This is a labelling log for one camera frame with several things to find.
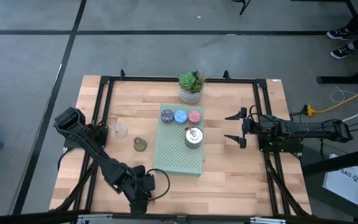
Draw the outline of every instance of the sneaker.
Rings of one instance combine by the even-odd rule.
[[[355,51],[354,49],[350,49],[349,46],[346,44],[345,46],[341,47],[340,49],[333,50],[331,52],[331,56],[336,59],[342,59],[344,57],[347,57],[351,53]]]
[[[345,27],[338,30],[331,30],[327,32],[327,36],[331,39],[347,40],[358,37],[357,33],[348,31]]]

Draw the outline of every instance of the green pegboard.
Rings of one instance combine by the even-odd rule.
[[[200,176],[203,172],[203,143],[197,149],[190,149],[185,144],[185,127],[193,126],[204,132],[204,108],[201,106],[160,105],[160,114],[163,110],[173,112],[198,110],[201,121],[198,125],[176,124],[175,121],[166,124],[158,121],[158,131],[155,140],[153,168],[162,169],[172,175]]]

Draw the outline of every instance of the wooden table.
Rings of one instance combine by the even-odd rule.
[[[99,80],[100,76],[85,75],[78,95],[76,107],[85,114],[87,123],[91,121],[93,114]],[[267,80],[267,85],[273,114],[289,119],[281,81]],[[128,128],[128,135],[119,139],[114,136],[114,131],[110,131],[105,151],[129,166],[142,164],[146,170],[151,169],[161,103],[183,104],[178,96],[177,83],[114,82],[108,126],[112,130],[114,124],[123,124]],[[241,106],[250,108],[254,104],[251,84],[208,83],[205,86],[203,97],[197,104],[204,107],[203,173],[200,177],[171,175],[169,193],[150,203],[147,213],[243,216],[272,214],[264,158],[259,151],[257,136],[246,136],[246,149],[240,149],[237,143],[223,136],[239,135],[241,131],[240,121],[226,121],[224,118],[236,114]],[[146,151],[134,150],[133,139],[136,136],[147,141]],[[84,150],[75,149],[62,160],[50,208],[59,206],[77,184],[83,156]],[[281,158],[286,186],[303,209],[310,213],[299,160],[289,153],[281,153]],[[167,188],[167,180],[165,176],[155,174],[155,181],[154,194],[160,195]],[[85,186],[80,208],[85,207],[87,192],[88,186]],[[279,211],[283,213],[277,186],[276,194]],[[117,195],[105,183],[99,170],[91,211],[129,213],[128,204],[123,194]]]

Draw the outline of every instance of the metal can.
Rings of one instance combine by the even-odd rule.
[[[203,137],[203,132],[199,128],[189,128],[186,132],[185,143],[190,149],[196,149],[201,145]]]

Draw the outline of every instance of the concrete floor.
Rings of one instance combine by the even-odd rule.
[[[358,1],[353,3],[358,10]],[[80,0],[0,0],[0,29],[71,30],[79,5]],[[238,16],[240,9],[228,0],[94,0],[86,4],[80,30],[328,30],[351,18],[343,2],[258,0],[243,16]],[[0,215],[11,209],[67,41],[67,35],[0,35],[0,138],[6,143],[0,150]],[[227,69],[232,77],[279,78],[290,111],[304,104],[326,108],[334,104],[329,94],[336,88],[317,84],[316,77],[358,71],[358,52],[343,60],[329,56],[343,44],[324,36],[77,36],[52,117],[75,105],[83,75],[118,75],[121,68],[128,76],[176,76],[196,67],[209,77],[221,77]],[[358,85],[339,87],[358,93]],[[306,119],[344,119],[356,113],[358,99]],[[330,145],[357,151],[358,132],[354,136],[355,141]],[[317,140],[306,144],[319,149]],[[50,123],[23,212],[48,209],[62,146],[63,138]],[[341,154],[328,147],[325,151]],[[343,217],[318,198],[310,200],[315,215]]]

